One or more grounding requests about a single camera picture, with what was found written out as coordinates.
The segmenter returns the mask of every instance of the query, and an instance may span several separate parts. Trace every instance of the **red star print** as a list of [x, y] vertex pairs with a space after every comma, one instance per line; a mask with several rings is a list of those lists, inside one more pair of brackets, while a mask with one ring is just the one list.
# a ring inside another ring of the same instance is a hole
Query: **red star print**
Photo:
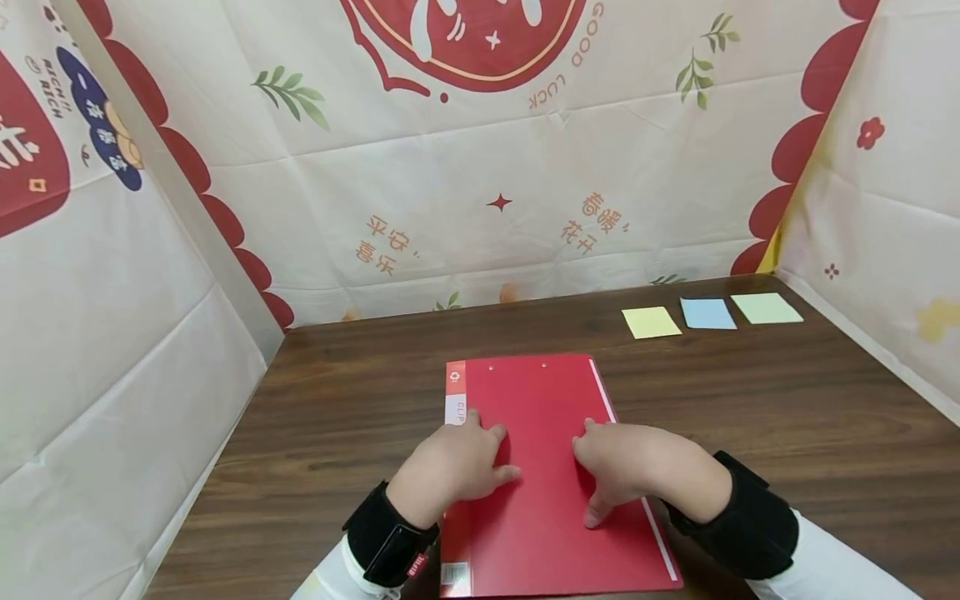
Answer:
[[491, 203], [487, 203], [487, 206], [496, 206], [497, 208], [500, 209], [500, 212], [503, 212], [503, 207], [511, 202], [513, 201], [507, 200], [506, 198], [503, 197], [503, 194], [500, 194], [499, 196], [496, 197], [496, 200], [494, 200]]

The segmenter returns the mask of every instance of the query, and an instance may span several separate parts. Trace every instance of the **green leaf print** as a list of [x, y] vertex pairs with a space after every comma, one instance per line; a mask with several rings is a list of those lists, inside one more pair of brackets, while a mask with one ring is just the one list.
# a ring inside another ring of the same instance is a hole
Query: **green leaf print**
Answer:
[[457, 303], [458, 298], [460, 298], [460, 292], [454, 292], [453, 294], [450, 295], [450, 300], [446, 302], [446, 306], [443, 306], [442, 304], [437, 302], [437, 305], [433, 309], [434, 312], [438, 310], [455, 310], [457, 308], [463, 308], [463, 306]]
[[290, 76], [290, 79], [287, 80], [287, 83], [283, 85], [283, 89], [293, 89], [300, 84], [300, 80], [303, 79], [302, 73], [295, 73]]
[[650, 285], [669, 285], [671, 283], [683, 283], [684, 281], [686, 281], [686, 279], [674, 274], [670, 276], [657, 277], [650, 282]]
[[[716, 54], [717, 48], [720, 52], [727, 51], [727, 41], [740, 41], [740, 34], [737, 32], [726, 32], [727, 26], [733, 19], [732, 14], [721, 12], [713, 19], [710, 31], [703, 34], [710, 45], [710, 52]], [[707, 72], [713, 70], [713, 62], [697, 58], [696, 46], [690, 48], [690, 62], [677, 74], [677, 82], [674, 89], [680, 91], [680, 101], [686, 102], [686, 97], [694, 89], [697, 90], [697, 106], [700, 110], [706, 110], [708, 106], [708, 97], [704, 93], [705, 89], [713, 87], [713, 78], [707, 75]]]
[[251, 85], [258, 87], [267, 98], [270, 98], [271, 102], [273, 102], [277, 108], [280, 108], [280, 102], [277, 100], [277, 97], [279, 97], [290, 111], [290, 114], [298, 121], [300, 120], [300, 110], [302, 109], [303, 113], [310, 117], [311, 121], [329, 132], [330, 125], [326, 122], [323, 112], [315, 104], [317, 102], [323, 102], [324, 96], [312, 87], [300, 85], [300, 82], [303, 81], [302, 73], [290, 75], [286, 81], [281, 84], [280, 80], [283, 79], [285, 74], [286, 68], [283, 65], [275, 68], [273, 75], [271, 75], [269, 71], [260, 71], [260, 74], [257, 75], [256, 80]]
[[690, 72], [690, 65], [684, 67], [684, 70], [680, 72], [680, 75], [677, 76], [677, 85], [674, 89], [680, 89], [680, 86], [684, 83], [686, 79], [686, 74]]

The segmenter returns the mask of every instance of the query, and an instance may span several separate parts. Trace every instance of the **wooden table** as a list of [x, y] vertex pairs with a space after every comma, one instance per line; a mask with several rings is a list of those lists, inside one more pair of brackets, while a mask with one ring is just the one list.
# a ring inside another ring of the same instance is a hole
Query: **wooden table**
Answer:
[[[779, 291], [803, 324], [635, 341], [620, 310]], [[365, 494], [443, 423], [448, 360], [596, 358], [616, 411], [724, 448], [925, 598], [960, 589], [960, 430], [771, 277], [305, 327], [280, 349], [148, 597], [285, 599]], [[671, 536], [683, 591], [751, 598]], [[404, 598], [437, 598], [432, 562]]]

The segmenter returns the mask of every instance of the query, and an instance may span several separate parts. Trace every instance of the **yellow sticky note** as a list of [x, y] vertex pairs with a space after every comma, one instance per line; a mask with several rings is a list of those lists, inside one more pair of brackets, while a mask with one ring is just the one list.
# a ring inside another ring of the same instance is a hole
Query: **yellow sticky note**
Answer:
[[624, 310], [623, 318], [627, 320], [635, 340], [681, 334], [680, 328], [670, 318], [670, 313], [662, 306]]

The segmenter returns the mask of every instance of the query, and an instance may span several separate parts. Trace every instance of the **red clipboard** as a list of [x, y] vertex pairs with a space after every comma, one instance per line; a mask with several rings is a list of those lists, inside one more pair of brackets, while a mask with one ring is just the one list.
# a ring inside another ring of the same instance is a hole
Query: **red clipboard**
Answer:
[[446, 365], [445, 421], [475, 408], [508, 437], [497, 464], [523, 470], [493, 495], [452, 506], [441, 532], [441, 597], [553, 596], [683, 586], [646, 498], [583, 525], [593, 478], [573, 456], [584, 419], [616, 421], [593, 358], [509, 356]]

